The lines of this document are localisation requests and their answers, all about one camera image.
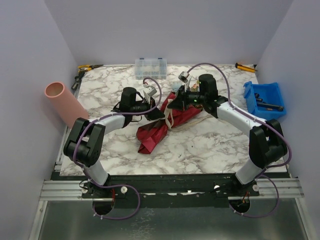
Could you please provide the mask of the beige printed ribbon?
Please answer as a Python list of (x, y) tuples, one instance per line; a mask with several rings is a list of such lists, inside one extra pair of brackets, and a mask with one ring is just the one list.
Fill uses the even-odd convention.
[(180, 124), (176, 127), (173, 127), (175, 120), (174, 120), (174, 116), (173, 116), (173, 110), (168, 108), (168, 104), (171, 103), (173, 101), (173, 99), (168, 99), (167, 100), (167, 104), (165, 104), (165, 109), (164, 109), (164, 117), (158, 119), (157, 121), (154, 121), (151, 123), (151, 127), (152, 128), (159, 128), (162, 126), (162, 120), (164, 120), (165, 125), (168, 127), (169, 131), (174, 131), (174, 132), (180, 132), (183, 130), (187, 130), (195, 125), (197, 125), (198, 123), (210, 118), (210, 115), (201, 117), (201, 118), (197, 118), (195, 121), (189, 122), (189, 123), (183, 123)]

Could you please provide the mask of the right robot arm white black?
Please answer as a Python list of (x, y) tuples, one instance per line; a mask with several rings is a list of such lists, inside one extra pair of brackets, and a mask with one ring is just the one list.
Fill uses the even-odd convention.
[(191, 76), (183, 71), (178, 77), (184, 84), (179, 87), (175, 98), (167, 105), (169, 109), (185, 111), (190, 106), (201, 107), (213, 117), (226, 121), (249, 138), (249, 160), (236, 173), (230, 183), (230, 191), (241, 196), (251, 183), (270, 164), (278, 161), (288, 152), (283, 141), (280, 123), (265, 120), (237, 108), (228, 98), (219, 95), (213, 75), (199, 76), (199, 90), (191, 91)]

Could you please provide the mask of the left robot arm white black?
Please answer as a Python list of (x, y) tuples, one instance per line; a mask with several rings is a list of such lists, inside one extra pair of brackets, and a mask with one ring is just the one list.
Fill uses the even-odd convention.
[(83, 173), (94, 182), (93, 191), (101, 198), (107, 197), (111, 185), (110, 175), (104, 170), (99, 157), (105, 135), (122, 129), (133, 121), (133, 116), (145, 116), (147, 120), (157, 120), (165, 115), (158, 109), (153, 96), (157, 89), (144, 85), (143, 94), (133, 87), (125, 87), (120, 101), (106, 116), (87, 120), (77, 118), (64, 144), (63, 154), (81, 167)]

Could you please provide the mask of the pink cylindrical vase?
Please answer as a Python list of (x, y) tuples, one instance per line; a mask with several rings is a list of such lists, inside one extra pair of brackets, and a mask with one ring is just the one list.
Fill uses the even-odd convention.
[(88, 120), (89, 114), (62, 82), (52, 82), (44, 90), (48, 98), (63, 122), (72, 128), (78, 118)]

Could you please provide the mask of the clear plastic organizer box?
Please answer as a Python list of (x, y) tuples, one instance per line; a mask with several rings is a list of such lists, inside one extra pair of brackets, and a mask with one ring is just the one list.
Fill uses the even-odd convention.
[(137, 80), (151, 77), (155, 80), (167, 78), (167, 60), (165, 58), (138, 58), (134, 63), (134, 76)]

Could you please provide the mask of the yellow black utility knife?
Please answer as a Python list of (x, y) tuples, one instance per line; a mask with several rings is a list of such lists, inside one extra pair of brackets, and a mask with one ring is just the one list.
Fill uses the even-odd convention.
[(255, 73), (257, 71), (255, 68), (245, 66), (245, 65), (239, 64), (237, 62), (235, 63), (235, 68), (238, 70), (249, 72), (249, 73)]

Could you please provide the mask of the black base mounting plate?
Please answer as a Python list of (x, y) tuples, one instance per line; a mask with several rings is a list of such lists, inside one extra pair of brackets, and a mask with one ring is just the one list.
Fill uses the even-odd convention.
[[(289, 178), (287, 173), (269, 173), (272, 179)], [(111, 194), (111, 201), (77, 200), (92, 203), (99, 212), (115, 209), (140, 208), (227, 208), (232, 201), (248, 204), (250, 191), (257, 180), (240, 186), (232, 173), (217, 174), (165, 174), (165, 175), (114, 175), (109, 188), (100, 188), (82, 177), (58, 177), (52, 181), (79, 181), (79, 186), (95, 197)], [(203, 196), (148, 196), (143, 193), (182, 193), (191, 190), (204, 192)]]

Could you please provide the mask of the black tool in bin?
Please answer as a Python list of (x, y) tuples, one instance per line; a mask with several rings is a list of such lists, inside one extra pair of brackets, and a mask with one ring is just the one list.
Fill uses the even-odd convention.
[(281, 106), (281, 105), (275, 105), (275, 104), (270, 104), (270, 103), (264, 102), (263, 99), (260, 98), (260, 95), (258, 93), (255, 93), (254, 97), (255, 97), (255, 100), (256, 100), (256, 105), (258, 107), (266, 108), (268, 110), (269, 109), (276, 110), (276, 111), (279, 111), (279, 112), (282, 112), (284, 110), (284, 107)]

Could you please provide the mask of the blue plastic bin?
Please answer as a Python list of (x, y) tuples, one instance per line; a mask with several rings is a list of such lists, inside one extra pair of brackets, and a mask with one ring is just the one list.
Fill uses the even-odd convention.
[[(287, 114), (280, 87), (277, 82), (253, 84), (251, 81), (248, 81), (243, 85), (243, 87), (243, 97), (246, 101), (247, 111), (250, 114), (266, 120), (279, 119)], [(258, 93), (259, 97), (262, 98), (264, 102), (272, 105), (283, 106), (284, 110), (277, 111), (257, 106), (255, 93)]]

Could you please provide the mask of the yellow handled pliers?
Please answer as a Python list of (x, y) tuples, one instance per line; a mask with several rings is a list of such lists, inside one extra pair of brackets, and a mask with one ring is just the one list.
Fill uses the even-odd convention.
[(104, 65), (103, 64), (95, 64), (95, 65), (79, 65), (77, 68), (78, 68), (78, 72), (81, 73), (81, 72), (89, 72), (91, 70), (94, 70), (94, 69), (97, 69), (97, 68), (100, 68), (100, 67), (103, 67)]

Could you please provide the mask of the aluminium extrusion rail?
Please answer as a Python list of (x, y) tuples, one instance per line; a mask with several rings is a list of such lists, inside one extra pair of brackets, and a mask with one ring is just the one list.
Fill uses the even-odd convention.
[[(79, 181), (62, 180), (62, 181), (45, 181), (40, 191), (40, 201), (104, 201), (112, 200), (111, 194), (106, 197), (97, 196), (86, 192), (79, 186)], [(173, 193), (143, 193), (142, 197), (176, 197), (176, 196), (193, 196), (201, 197), (205, 193), (201, 191), (173, 192)], [(305, 196), (300, 180), (298, 178), (273, 178), (269, 181), (266, 178), (260, 178), (254, 184), (250, 191), (250, 199), (271, 199), (276, 198), (277, 194), (282, 199), (297, 199)]]

